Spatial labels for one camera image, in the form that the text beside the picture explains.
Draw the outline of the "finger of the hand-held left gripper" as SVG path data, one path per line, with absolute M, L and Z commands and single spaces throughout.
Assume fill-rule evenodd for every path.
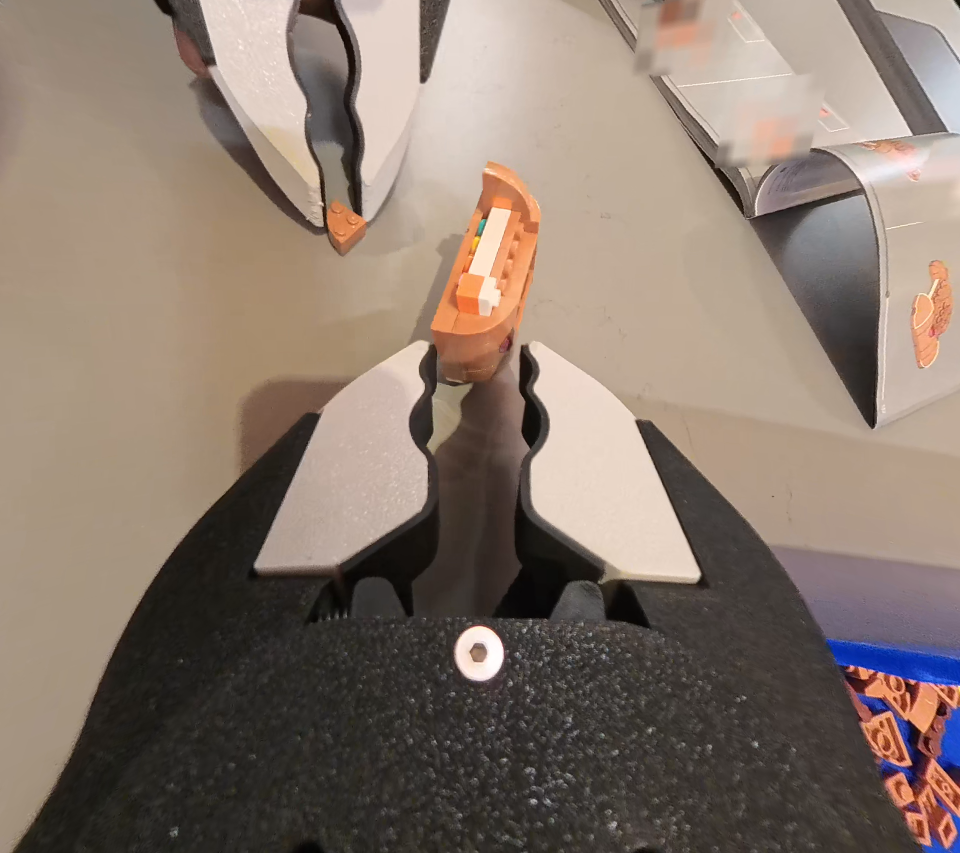
M 334 0 L 349 59 L 357 213 L 372 221 L 397 181 L 421 91 L 421 1 Z
M 308 223 L 325 223 L 310 108 L 291 47 L 299 0 L 198 0 L 210 75 L 273 182 Z

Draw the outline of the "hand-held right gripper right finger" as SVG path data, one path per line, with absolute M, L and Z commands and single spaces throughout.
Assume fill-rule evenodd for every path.
M 525 399 L 517 555 L 567 580 L 699 583 L 701 569 L 630 409 L 534 341 Z

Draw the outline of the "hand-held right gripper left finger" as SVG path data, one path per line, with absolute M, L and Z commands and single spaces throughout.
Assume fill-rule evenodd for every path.
M 415 341 L 322 409 L 254 563 L 260 576 L 415 578 L 439 540 L 436 350 Z

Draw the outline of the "small brown lego wedge plate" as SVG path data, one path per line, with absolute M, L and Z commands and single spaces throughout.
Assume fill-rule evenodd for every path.
M 326 205 L 325 227 L 331 247 L 343 257 L 364 239 L 368 223 L 359 213 L 332 200 Z

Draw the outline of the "brown lego model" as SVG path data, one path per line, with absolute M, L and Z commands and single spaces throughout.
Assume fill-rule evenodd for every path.
M 438 376 L 485 382 L 517 340 L 536 263 L 541 210 L 509 167 L 488 163 L 431 323 Z

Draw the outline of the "person's left hand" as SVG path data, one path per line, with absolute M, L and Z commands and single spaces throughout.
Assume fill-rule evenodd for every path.
M 200 45 L 175 20 L 173 33 L 178 55 L 187 69 L 199 79 L 211 79 L 210 63 Z

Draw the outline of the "grey instruction booklet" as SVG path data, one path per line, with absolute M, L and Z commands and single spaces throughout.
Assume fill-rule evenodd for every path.
M 836 0 L 703 0 L 651 76 L 872 428 L 958 391 L 958 133 L 913 135 Z

